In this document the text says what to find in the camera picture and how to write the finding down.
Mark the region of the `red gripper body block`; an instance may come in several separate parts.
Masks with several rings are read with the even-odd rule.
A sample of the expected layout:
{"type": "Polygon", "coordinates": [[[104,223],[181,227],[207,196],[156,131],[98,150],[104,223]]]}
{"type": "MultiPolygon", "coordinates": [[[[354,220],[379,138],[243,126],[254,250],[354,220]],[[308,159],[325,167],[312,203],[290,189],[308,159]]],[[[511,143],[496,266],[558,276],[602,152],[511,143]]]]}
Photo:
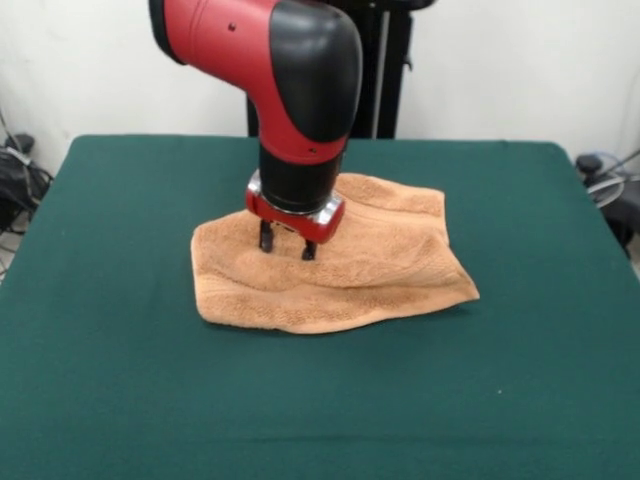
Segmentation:
{"type": "Polygon", "coordinates": [[[280,224],[317,244],[324,244],[334,236],[346,207],[339,195],[331,193],[324,206],[312,213],[292,213],[277,208],[264,196],[258,170],[250,177],[245,202],[247,209],[260,220],[280,224]]]}

